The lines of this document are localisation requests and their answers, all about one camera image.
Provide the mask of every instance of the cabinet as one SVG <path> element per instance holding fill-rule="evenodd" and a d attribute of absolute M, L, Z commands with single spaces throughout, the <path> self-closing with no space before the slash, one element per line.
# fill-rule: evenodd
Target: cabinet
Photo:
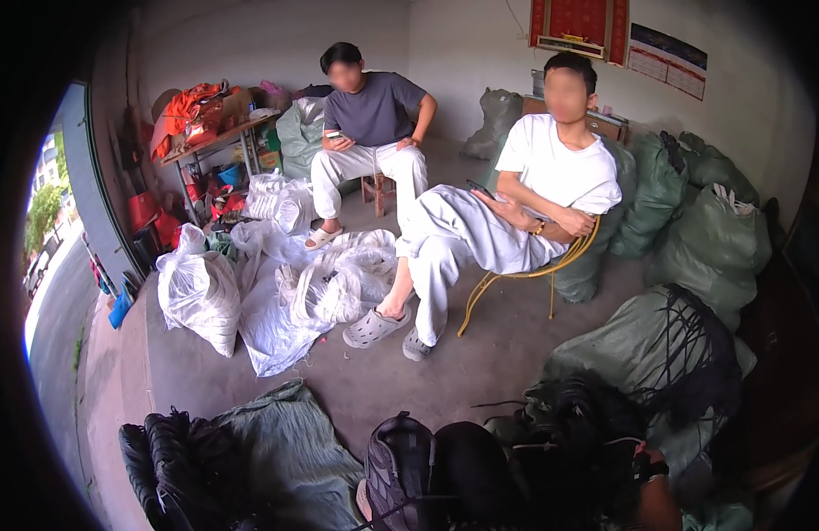
<path fill-rule="evenodd" d="M 548 112 L 545 101 L 539 98 L 524 97 L 524 104 L 521 107 L 521 115 L 538 115 Z M 608 139 L 625 143 L 627 140 L 627 123 L 617 120 L 611 116 L 604 116 L 597 112 L 587 112 L 586 125 L 593 133 L 599 133 Z"/>

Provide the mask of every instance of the white wall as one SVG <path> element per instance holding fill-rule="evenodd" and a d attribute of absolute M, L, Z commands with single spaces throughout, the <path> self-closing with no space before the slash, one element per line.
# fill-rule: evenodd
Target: white wall
<path fill-rule="evenodd" d="M 551 52 L 527 47 L 530 0 L 413 0 L 409 77 L 439 102 L 432 133 L 464 140 L 482 124 L 486 87 L 531 92 Z M 699 134 L 776 196 L 789 228 L 807 181 L 815 115 L 792 69 L 749 18 L 699 0 L 630 0 L 630 17 L 707 53 L 704 101 L 631 70 L 595 63 L 599 107 L 670 133 Z"/>
<path fill-rule="evenodd" d="M 262 79 L 290 91 L 326 84 L 319 58 L 334 42 L 356 44 L 369 68 L 409 69 L 409 0 L 158 0 L 141 13 L 140 100 L 144 114 L 168 89 Z M 229 153 L 208 164 L 228 162 Z M 176 188 L 173 165 L 159 168 Z"/>

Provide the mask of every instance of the gold metal chair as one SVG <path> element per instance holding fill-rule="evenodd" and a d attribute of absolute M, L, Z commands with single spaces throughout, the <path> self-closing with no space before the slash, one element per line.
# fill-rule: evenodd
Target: gold metal chair
<path fill-rule="evenodd" d="M 459 331 L 457 332 L 458 337 L 462 337 L 463 332 L 468 327 L 468 322 L 471 319 L 471 310 L 474 309 L 474 305 L 477 304 L 477 301 L 480 300 L 480 295 L 487 291 L 490 285 L 498 279 L 507 278 L 507 279 L 534 279 L 537 277 L 545 276 L 546 274 L 551 275 L 551 308 L 548 313 L 548 319 L 554 318 L 554 274 L 563 269 L 568 264 L 572 263 L 573 261 L 580 258 L 586 252 L 586 249 L 589 249 L 589 246 L 592 245 L 592 241 L 595 239 L 595 235 L 598 233 L 598 226 L 601 223 L 601 216 L 595 216 L 595 228 L 592 229 L 592 232 L 589 233 L 588 236 L 582 236 L 577 238 L 572 242 L 569 246 L 568 250 L 565 254 L 560 258 L 560 260 L 553 264 L 553 265 L 546 265 L 542 268 L 537 269 L 536 271 L 531 271 L 529 273 L 510 273 L 510 274 L 495 274 L 491 271 L 488 271 L 485 276 L 483 276 L 483 280 L 478 282 L 474 289 L 471 290 L 471 294 L 468 295 L 468 303 L 465 305 L 465 320 L 463 321 L 462 326 L 459 327 Z"/>

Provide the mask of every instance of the gold watch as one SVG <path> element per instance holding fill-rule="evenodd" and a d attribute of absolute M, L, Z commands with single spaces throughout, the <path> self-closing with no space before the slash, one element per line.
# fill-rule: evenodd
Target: gold watch
<path fill-rule="evenodd" d="M 542 234 L 542 231 L 545 229 L 545 220 L 542 218 L 536 218 L 536 221 L 539 222 L 539 228 L 536 230 L 528 230 L 527 233 L 531 236 L 539 236 Z"/>

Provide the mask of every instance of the street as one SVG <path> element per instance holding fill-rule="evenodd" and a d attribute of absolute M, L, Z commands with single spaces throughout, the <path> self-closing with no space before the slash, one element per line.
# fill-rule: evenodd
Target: street
<path fill-rule="evenodd" d="M 79 493 L 88 500 L 87 482 L 92 474 L 87 470 L 83 472 L 80 459 L 74 414 L 77 400 L 75 355 L 77 340 L 85 341 L 87 337 L 88 330 L 84 331 L 84 338 L 80 334 L 83 326 L 90 326 L 87 316 L 92 312 L 99 289 L 80 238 L 65 239 L 56 255 L 61 253 L 65 253 L 64 260 L 56 269 L 46 272 L 46 277 L 50 277 L 48 288 L 35 297 L 42 299 L 35 300 L 40 309 L 35 316 L 36 324 L 33 324 L 29 365 L 55 447 Z M 79 427 L 79 433 L 83 437 L 83 446 L 86 446 L 84 426 Z"/>

